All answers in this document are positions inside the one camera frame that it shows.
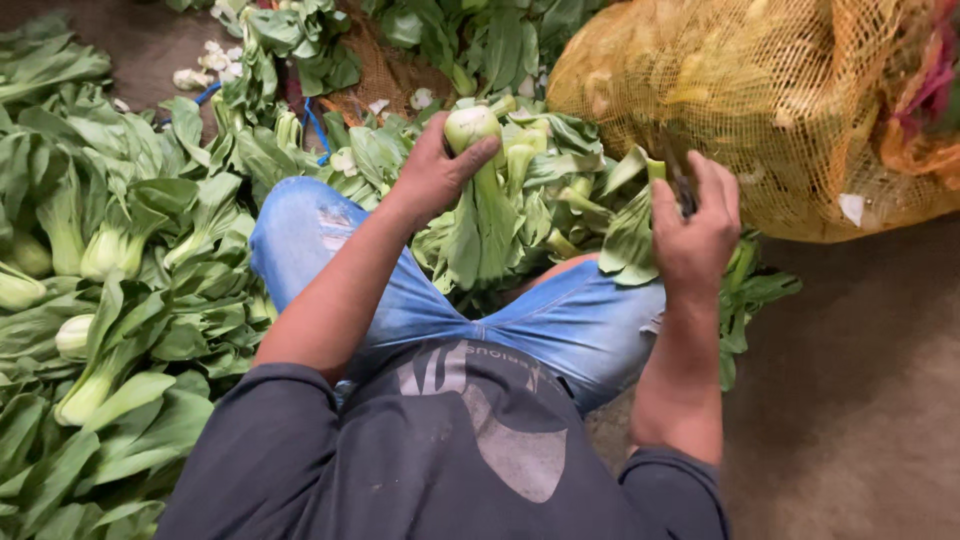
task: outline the person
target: person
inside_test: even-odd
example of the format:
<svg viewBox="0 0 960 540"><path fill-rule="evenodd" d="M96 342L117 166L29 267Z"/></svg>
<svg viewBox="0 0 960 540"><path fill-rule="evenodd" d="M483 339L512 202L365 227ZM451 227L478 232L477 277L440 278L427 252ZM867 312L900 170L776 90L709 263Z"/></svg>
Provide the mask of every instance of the person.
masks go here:
<svg viewBox="0 0 960 540"><path fill-rule="evenodd" d="M739 231L732 174L689 155L689 219L652 182L661 280L617 287L579 259L469 321L405 247L498 150L492 137L449 159L444 120L369 215L306 177L267 197L252 267L280 315L157 539L729 536L717 295ZM637 377L636 450L615 479L582 417Z"/></svg>

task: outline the blue twine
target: blue twine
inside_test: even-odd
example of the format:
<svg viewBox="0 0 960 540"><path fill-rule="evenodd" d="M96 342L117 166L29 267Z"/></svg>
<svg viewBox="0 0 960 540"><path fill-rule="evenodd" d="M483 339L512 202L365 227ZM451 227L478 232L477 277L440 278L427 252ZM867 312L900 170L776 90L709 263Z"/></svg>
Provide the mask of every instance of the blue twine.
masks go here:
<svg viewBox="0 0 960 540"><path fill-rule="evenodd" d="M206 98L210 97L210 95L211 95L213 92L215 92L215 91L217 91L217 90L219 90L219 89L220 89L220 81L217 81L216 83L208 86L208 87L206 88L206 90L204 90L204 93L202 93L202 94L200 94L199 96L193 98L193 102L196 103L197 105L199 105L199 104L203 103L204 101L206 101ZM160 125L162 126L162 125L164 125L164 124L169 124L171 120L172 120L172 118L164 118L164 119L160 120Z"/></svg>
<svg viewBox="0 0 960 540"><path fill-rule="evenodd" d="M303 116L303 123L300 125L303 126L303 128L306 128L307 118L309 118L313 123L313 131L317 133L317 138L320 139L321 144L324 146L324 150L326 150L326 154L320 156L320 158L317 160L318 165L323 165L330 157L330 143L326 141L326 135L324 135L324 131L320 129L320 121L317 120L317 115L314 114L310 109L310 98L306 98L306 103L303 105L303 110L306 111L306 114Z"/></svg>

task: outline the mesh netting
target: mesh netting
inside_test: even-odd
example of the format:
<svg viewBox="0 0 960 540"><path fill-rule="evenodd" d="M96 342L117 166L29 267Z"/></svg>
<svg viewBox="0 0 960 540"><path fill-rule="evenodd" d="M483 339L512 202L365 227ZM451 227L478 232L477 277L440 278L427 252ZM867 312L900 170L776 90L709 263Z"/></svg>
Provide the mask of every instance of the mesh netting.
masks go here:
<svg viewBox="0 0 960 540"><path fill-rule="evenodd" d="M615 4L567 44L547 102L598 122L614 157L656 149L666 125L736 174L744 220L771 236L911 225L960 209L960 135L913 133L904 116L952 47L954 3Z"/></svg>
<svg viewBox="0 0 960 540"><path fill-rule="evenodd" d="M360 57L360 82L321 98L324 105L338 110L350 126L356 126L362 123L361 118L370 110L369 105L377 100L390 100L385 111L410 119L416 112L410 110L408 102L417 88L430 88L435 97L449 94L449 80L439 69L426 65L421 59L414 61L410 54L378 39L375 23L359 5L358 0L350 1L344 9L352 25L343 37L343 43Z"/></svg>

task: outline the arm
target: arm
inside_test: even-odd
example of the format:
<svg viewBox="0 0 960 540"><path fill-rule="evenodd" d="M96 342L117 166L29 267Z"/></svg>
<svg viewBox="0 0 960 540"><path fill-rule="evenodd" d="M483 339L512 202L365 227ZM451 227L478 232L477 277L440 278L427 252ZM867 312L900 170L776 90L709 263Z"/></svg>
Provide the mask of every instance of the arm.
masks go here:
<svg viewBox="0 0 960 540"><path fill-rule="evenodd" d="M723 453L717 295L740 231L736 178L700 154L688 157L701 200L688 220L677 213L669 185L653 182L666 312L636 385L630 433L638 446L667 446L717 465Z"/></svg>
<svg viewBox="0 0 960 540"><path fill-rule="evenodd" d="M463 184L499 148L499 140L490 137L449 159L445 120L446 113L430 119L393 189L283 310L260 343L254 366L297 363L320 371L331 386L340 379L410 235L459 197Z"/></svg>

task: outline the forearm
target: forearm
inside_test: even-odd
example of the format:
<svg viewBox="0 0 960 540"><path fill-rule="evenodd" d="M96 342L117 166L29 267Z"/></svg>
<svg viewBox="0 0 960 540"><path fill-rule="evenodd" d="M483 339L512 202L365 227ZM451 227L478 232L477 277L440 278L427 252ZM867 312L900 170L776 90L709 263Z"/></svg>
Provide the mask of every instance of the forearm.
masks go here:
<svg viewBox="0 0 960 540"><path fill-rule="evenodd" d="M630 420L635 444L668 446L720 463L717 317L715 300L667 301L660 335L636 385Z"/></svg>
<svg viewBox="0 0 960 540"><path fill-rule="evenodd" d="M254 365L293 362L336 384L370 327L380 297L413 232L387 197L283 310L260 343Z"/></svg>

